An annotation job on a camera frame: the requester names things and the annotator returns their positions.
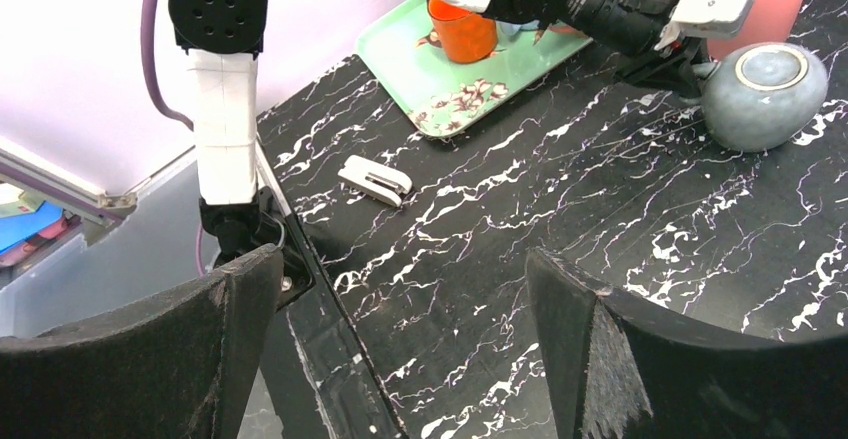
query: white clip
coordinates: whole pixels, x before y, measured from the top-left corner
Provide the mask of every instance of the white clip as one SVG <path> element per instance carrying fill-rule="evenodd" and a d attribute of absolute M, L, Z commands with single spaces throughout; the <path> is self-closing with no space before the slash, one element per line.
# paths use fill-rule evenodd
<path fill-rule="evenodd" d="M 730 39 L 742 29 L 753 5 L 754 0 L 678 0 L 669 24 L 679 29 L 679 36 Z"/>
<path fill-rule="evenodd" d="M 339 177 L 348 186 L 395 207 L 403 203 L 401 195 L 412 190 L 412 179 L 406 174 L 359 156 L 345 161 Z"/>

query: gray ceramic pot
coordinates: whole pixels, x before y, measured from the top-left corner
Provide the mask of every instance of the gray ceramic pot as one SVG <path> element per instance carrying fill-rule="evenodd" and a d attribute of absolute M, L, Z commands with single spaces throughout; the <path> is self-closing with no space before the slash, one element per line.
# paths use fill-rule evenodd
<path fill-rule="evenodd" d="M 827 96 L 827 70 L 793 44 L 744 47 L 724 58 L 704 86 L 704 120 L 727 149 L 760 152 L 792 138 Z"/>

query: floral pattern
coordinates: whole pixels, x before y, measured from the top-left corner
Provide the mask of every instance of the floral pattern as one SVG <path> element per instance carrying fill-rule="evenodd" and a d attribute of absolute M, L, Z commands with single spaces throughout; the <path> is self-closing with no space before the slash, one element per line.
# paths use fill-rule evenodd
<path fill-rule="evenodd" d="M 460 132 L 509 95 L 509 88 L 503 82 L 492 83 L 483 78 L 472 84 L 460 84 L 457 89 L 433 96 L 428 107 L 410 112 L 416 127 L 430 135 L 449 136 Z"/>
<path fill-rule="evenodd" d="M 431 45 L 431 46 L 433 46 L 437 49 L 443 48 L 442 47 L 442 40 L 439 38 L 439 33 L 436 32 L 435 29 L 430 29 L 430 32 L 428 32 L 426 36 L 422 36 L 417 41 L 415 41 L 415 47 L 416 48 L 419 48 L 419 47 L 421 47 L 425 44 L 429 44 L 429 45 Z M 500 54 L 503 51 L 504 51 L 503 49 L 495 49 L 494 51 L 490 52 L 488 56 L 486 56 L 486 57 L 484 57 L 483 59 L 480 59 L 480 60 L 485 61 L 486 59 L 495 57 L 496 55 Z"/>

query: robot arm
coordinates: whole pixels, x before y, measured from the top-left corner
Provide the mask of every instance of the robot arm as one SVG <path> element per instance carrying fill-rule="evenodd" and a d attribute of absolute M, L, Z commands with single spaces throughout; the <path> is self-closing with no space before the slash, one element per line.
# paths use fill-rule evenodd
<path fill-rule="evenodd" d="M 703 38 L 738 32 L 752 0 L 446 0 L 486 17 L 542 27 L 564 22 L 630 61 L 618 78 L 700 96 L 693 66 Z M 169 0 L 177 44 L 189 57 L 204 229 L 219 262 L 254 247 L 262 227 L 256 179 L 255 98 L 268 0 Z"/>

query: table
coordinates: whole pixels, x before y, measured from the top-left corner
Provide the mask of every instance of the table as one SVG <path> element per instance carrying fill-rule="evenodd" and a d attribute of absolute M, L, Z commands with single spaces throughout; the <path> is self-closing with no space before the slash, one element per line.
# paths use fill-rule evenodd
<path fill-rule="evenodd" d="M 842 332 L 848 0 L 805 0 L 791 40 L 825 62 L 830 93 L 767 154 L 722 150 L 667 93 L 612 85 L 617 58 L 599 46 L 449 141 L 413 132 L 355 56 L 260 117 L 410 437 L 555 437 L 523 279 L 536 246 L 721 327 L 789 341 Z M 403 209 L 342 187 L 352 154 L 412 177 Z"/>

